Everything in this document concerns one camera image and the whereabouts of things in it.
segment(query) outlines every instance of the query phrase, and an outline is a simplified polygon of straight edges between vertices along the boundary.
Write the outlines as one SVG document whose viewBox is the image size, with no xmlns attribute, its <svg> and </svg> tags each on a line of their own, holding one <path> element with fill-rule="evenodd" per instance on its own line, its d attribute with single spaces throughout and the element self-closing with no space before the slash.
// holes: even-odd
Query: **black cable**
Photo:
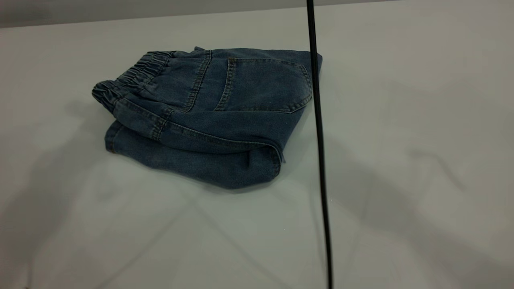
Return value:
<svg viewBox="0 0 514 289">
<path fill-rule="evenodd" d="M 332 241 L 330 237 L 330 221 L 328 219 L 328 203 L 326 197 L 325 148 L 323 144 L 323 123 L 321 121 L 320 85 L 318 79 L 318 49 L 316 47 L 316 26 L 314 22 L 314 1 L 307 0 L 307 18 L 309 21 L 310 64 L 313 72 L 314 112 L 316 114 L 316 132 L 318 135 L 318 160 L 320 170 L 321 207 L 323 210 L 323 228 L 325 231 L 327 287 L 333 289 L 334 278 L 332 269 Z"/>
</svg>

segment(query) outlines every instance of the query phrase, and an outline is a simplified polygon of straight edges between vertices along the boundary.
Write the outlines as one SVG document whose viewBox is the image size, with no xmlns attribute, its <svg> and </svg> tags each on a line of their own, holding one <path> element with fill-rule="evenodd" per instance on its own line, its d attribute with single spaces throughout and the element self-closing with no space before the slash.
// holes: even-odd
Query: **elastic waistband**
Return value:
<svg viewBox="0 0 514 289">
<path fill-rule="evenodd" d="M 142 89 L 161 73 L 171 57 L 173 51 L 148 52 L 116 80 L 127 87 Z"/>
<path fill-rule="evenodd" d="M 138 94 L 152 79 L 159 76 L 174 51 L 151 51 L 116 80 L 97 83 L 93 88 L 96 98 L 111 113 L 116 102 L 128 94 Z"/>
</svg>

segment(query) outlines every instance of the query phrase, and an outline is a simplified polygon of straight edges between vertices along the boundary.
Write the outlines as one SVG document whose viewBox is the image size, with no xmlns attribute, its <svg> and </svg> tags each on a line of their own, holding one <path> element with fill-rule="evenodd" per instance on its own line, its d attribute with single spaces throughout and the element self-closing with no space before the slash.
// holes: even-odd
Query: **back pocket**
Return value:
<svg viewBox="0 0 514 289">
<path fill-rule="evenodd" d="M 225 89 L 215 111 L 292 113 L 311 99 L 303 65 L 278 59 L 229 58 Z"/>
</svg>

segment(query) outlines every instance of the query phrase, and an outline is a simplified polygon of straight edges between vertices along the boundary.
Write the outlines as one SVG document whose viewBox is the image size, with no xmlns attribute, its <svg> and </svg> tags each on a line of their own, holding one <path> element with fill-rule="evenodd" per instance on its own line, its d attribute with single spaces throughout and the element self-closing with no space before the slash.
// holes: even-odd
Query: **white table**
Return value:
<svg viewBox="0 0 514 289">
<path fill-rule="evenodd" d="M 514 6 L 316 8 L 336 288 L 512 288 Z M 305 9 L 0 30 L 0 288 L 323 288 L 314 112 L 232 194 L 104 149 L 151 50 L 308 50 Z"/>
</svg>

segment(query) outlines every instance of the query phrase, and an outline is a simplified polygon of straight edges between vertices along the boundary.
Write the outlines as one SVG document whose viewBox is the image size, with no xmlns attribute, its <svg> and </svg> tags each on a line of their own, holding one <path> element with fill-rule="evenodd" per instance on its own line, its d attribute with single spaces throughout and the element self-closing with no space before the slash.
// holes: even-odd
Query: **jeans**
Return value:
<svg viewBox="0 0 514 289">
<path fill-rule="evenodd" d="M 235 189 L 278 175 L 310 75 L 309 52 L 153 51 L 93 96 L 116 118 L 108 151 Z"/>
</svg>

